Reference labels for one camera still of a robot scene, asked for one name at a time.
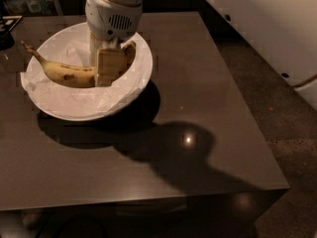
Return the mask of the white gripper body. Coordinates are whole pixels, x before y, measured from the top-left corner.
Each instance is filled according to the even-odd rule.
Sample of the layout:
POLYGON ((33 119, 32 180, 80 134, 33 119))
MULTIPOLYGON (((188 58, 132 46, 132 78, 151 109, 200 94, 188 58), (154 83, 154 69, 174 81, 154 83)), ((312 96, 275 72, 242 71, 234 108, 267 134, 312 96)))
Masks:
POLYGON ((143 0, 86 0, 85 15, 91 46, 116 47, 137 31, 143 0))

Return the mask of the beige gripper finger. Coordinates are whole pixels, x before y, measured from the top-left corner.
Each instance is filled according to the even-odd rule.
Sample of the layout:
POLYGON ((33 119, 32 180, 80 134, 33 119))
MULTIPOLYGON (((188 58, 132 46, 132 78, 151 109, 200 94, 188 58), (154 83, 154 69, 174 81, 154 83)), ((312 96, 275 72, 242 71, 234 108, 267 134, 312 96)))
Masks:
POLYGON ((90 33, 90 64, 96 64, 96 56, 99 49, 102 48, 103 42, 97 39, 93 33, 90 33))
POLYGON ((95 85, 108 87, 127 70, 127 57, 120 49, 100 49, 96 55, 95 85))

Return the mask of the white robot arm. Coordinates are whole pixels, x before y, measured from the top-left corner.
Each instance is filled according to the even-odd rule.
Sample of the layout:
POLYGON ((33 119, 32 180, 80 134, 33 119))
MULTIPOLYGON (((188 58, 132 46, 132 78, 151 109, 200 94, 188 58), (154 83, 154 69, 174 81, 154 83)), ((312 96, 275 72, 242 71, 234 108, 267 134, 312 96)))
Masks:
MULTIPOLYGON (((317 109, 317 0, 205 0, 313 108, 317 109)), ((86 0, 101 42, 131 38, 143 0, 86 0)))

